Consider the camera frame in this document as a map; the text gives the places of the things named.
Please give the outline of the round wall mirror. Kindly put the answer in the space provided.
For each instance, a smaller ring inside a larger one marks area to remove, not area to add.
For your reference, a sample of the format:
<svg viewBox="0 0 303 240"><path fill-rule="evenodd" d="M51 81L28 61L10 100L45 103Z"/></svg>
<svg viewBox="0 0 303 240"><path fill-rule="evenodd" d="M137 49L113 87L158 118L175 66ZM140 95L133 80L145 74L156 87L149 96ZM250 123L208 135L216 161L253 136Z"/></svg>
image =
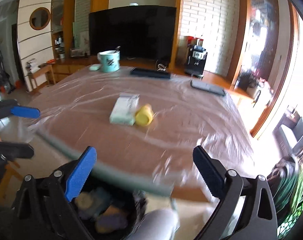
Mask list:
<svg viewBox="0 0 303 240"><path fill-rule="evenodd" d="M40 7L35 9L30 18L29 24L34 30L42 30L44 29L50 22L51 13L45 7Z"/></svg>

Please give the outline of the black television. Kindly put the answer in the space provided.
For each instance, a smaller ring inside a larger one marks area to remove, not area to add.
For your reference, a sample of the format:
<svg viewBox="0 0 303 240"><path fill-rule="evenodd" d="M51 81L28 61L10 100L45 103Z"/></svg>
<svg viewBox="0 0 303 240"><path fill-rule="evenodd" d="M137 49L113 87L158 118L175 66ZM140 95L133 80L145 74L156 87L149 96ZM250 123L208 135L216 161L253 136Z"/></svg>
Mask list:
<svg viewBox="0 0 303 240"><path fill-rule="evenodd" d="M176 8L132 5L89 14L90 53L120 48L121 57L169 63Z"/></svg>

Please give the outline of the teal patterned mug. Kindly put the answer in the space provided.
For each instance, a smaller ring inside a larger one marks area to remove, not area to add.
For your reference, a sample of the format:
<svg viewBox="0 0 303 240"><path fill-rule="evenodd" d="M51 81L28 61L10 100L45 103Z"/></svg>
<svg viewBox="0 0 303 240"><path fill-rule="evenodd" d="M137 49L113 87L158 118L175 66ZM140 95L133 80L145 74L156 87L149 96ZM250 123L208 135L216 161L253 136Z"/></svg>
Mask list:
<svg viewBox="0 0 303 240"><path fill-rule="evenodd" d="M104 73L116 72L120 69L120 51L108 50L97 54L101 67L100 70Z"/></svg>

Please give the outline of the dark tablet near mug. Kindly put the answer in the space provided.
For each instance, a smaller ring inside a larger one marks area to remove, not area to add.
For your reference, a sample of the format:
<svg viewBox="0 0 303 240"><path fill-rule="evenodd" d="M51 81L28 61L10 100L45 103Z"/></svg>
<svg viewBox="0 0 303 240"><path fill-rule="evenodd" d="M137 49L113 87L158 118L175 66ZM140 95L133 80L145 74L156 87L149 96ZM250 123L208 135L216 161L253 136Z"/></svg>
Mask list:
<svg viewBox="0 0 303 240"><path fill-rule="evenodd" d="M137 67L130 70L130 75L139 76L139 77L156 78L156 79L168 79L168 80L171 78L171 74L168 72L143 69L143 68L137 68Z"/></svg>

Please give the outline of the black coffee machine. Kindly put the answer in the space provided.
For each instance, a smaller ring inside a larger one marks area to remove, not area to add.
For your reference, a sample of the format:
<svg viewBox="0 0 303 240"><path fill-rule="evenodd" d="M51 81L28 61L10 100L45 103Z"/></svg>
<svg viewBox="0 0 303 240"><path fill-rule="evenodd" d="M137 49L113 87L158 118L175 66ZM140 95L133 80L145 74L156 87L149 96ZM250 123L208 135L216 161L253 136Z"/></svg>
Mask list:
<svg viewBox="0 0 303 240"><path fill-rule="evenodd" d="M184 64L184 73L202 79L208 54L207 50L202 46L203 39L202 37L188 36L187 41L187 58Z"/></svg>

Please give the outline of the white medicine box purple stripe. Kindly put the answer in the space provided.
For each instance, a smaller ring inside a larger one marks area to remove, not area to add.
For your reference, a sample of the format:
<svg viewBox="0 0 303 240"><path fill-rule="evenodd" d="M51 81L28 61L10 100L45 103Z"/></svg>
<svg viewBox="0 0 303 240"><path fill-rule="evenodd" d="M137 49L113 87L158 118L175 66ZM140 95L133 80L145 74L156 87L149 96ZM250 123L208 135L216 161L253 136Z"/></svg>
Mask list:
<svg viewBox="0 0 303 240"><path fill-rule="evenodd" d="M139 94L120 93L110 114L110 123L132 126L138 103Z"/></svg>

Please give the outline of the dark tablet far right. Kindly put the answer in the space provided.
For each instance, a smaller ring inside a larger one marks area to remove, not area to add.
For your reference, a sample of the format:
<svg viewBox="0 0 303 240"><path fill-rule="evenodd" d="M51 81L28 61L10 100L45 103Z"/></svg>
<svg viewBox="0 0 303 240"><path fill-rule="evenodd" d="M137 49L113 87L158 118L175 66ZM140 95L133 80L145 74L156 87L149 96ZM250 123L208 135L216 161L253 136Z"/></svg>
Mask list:
<svg viewBox="0 0 303 240"><path fill-rule="evenodd" d="M190 85L195 89L203 90L205 92L209 92L215 95L219 95L219 96L226 95L226 92L223 88L202 82L200 80L191 80Z"/></svg>

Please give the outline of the wooden side table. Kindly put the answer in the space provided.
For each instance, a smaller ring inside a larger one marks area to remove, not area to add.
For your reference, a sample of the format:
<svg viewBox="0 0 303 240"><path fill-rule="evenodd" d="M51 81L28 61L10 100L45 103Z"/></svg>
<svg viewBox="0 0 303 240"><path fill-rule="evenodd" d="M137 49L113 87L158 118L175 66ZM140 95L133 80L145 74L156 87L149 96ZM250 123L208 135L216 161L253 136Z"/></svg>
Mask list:
<svg viewBox="0 0 303 240"><path fill-rule="evenodd" d="M39 90L39 88L44 84L44 82L47 82L47 84L49 85L51 83L49 77L52 78L53 84L54 85L56 84L56 79L51 64L42 66L36 72L28 74L27 77L28 77L27 88L29 92L33 92L34 90L35 91Z"/></svg>

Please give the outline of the yellow plastic cup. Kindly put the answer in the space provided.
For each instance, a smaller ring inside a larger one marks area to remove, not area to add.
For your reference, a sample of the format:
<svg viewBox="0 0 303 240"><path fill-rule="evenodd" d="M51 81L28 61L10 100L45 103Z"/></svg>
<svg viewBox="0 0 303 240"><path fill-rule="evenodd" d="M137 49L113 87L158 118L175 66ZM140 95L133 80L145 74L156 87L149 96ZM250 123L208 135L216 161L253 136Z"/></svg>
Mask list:
<svg viewBox="0 0 303 240"><path fill-rule="evenodd" d="M135 124L138 126L148 126L152 123L154 118L154 112L150 104L142 106L135 113Z"/></svg>

